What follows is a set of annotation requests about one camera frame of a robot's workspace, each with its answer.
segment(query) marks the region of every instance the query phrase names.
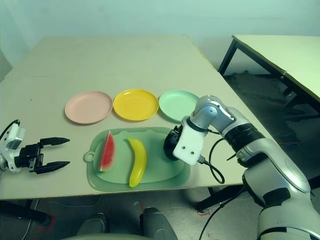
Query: green cutting board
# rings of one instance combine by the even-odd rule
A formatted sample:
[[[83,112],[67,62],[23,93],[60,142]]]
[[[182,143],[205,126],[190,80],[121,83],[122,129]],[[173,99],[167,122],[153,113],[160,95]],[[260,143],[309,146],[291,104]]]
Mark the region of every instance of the green cutting board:
[[[99,171],[100,158],[108,132],[115,140],[115,162],[108,172]],[[110,129],[98,134],[88,152],[83,156],[87,163],[89,184],[98,191],[118,192],[132,190],[129,177],[135,160],[134,152],[126,140],[140,140],[147,153],[143,178],[135,190],[163,189],[185,183],[190,175],[190,166],[181,160],[168,159],[163,151],[165,138],[170,129],[166,127],[141,127]]]

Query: yellow banana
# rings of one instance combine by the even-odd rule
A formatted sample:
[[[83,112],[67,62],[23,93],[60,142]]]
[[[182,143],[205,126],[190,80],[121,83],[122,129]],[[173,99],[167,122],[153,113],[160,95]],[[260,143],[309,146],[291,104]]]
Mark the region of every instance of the yellow banana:
[[[144,144],[140,140],[130,137],[128,137],[127,140],[134,151],[134,164],[129,179],[130,188],[134,188],[140,183],[145,173],[147,165],[147,152]]]

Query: wall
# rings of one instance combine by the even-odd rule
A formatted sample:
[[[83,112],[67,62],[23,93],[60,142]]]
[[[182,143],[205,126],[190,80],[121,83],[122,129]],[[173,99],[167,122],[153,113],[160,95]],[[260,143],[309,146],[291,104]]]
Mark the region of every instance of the wall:
[[[318,0],[0,0],[14,66],[45,36],[188,35],[218,68],[232,34],[320,35]],[[227,73],[263,73],[236,53]]]

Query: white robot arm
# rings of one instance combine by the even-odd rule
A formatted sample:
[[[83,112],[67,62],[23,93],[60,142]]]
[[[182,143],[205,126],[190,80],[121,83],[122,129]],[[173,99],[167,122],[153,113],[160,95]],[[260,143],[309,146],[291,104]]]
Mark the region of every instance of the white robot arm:
[[[17,119],[11,122],[0,134],[0,172],[18,173],[21,168],[28,168],[29,172],[44,174],[56,171],[68,165],[69,161],[55,161],[43,165],[44,155],[41,149],[45,145],[60,145],[70,140],[64,137],[42,138],[36,144],[18,148],[24,139],[26,129],[20,127]]]
[[[312,206],[305,175],[273,140],[216,96],[198,100],[193,113],[167,136],[165,154],[190,165],[203,163],[201,150],[210,125],[231,145],[238,163],[247,168],[243,184],[263,207],[258,239],[320,240],[320,215]]]

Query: table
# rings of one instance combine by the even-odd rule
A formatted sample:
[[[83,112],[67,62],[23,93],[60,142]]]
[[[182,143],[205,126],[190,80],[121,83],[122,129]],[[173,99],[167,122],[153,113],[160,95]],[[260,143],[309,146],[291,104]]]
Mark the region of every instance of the table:
[[[218,69],[224,74],[237,49],[279,78],[297,96],[285,108],[308,103],[320,113],[320,37],[286,35],[233,35]],[[299,120],[319,115],[299,116]]]
[[[66,102],[89,90],[106,92],[112,98],[130,88],[143,88],[157,97],[173,89],[198,96],[215,95],[227,106],[240,110],[266,137],[271,137],[187,36],[49,37],[31,50],[0,87],[1,127],[20,119],[20,126],[26,128],[22,146],[40,138],[70,139],[59,147],[42,151],[44,165],[70,161],[66,167],[40,175],[27,169],[2,173],[2,200],[103,194],[89,185],[83,161],[98,133],[113,128],[173,128],[176,124],[160,111],[139,122],[123,120],[112,112],[96,124],[72,123],[64,114]],[[202,152],[206,158],[217,139],[214,134],[206,137]],[[236,160],[225,161],[232,154],[226,142],[213,153],[213,162],[224,174],[226,186],[241,184],[245,170]],[[196,164],[191,167],[188,181],[176,189],[208,186],[220,184],[207,166]]]

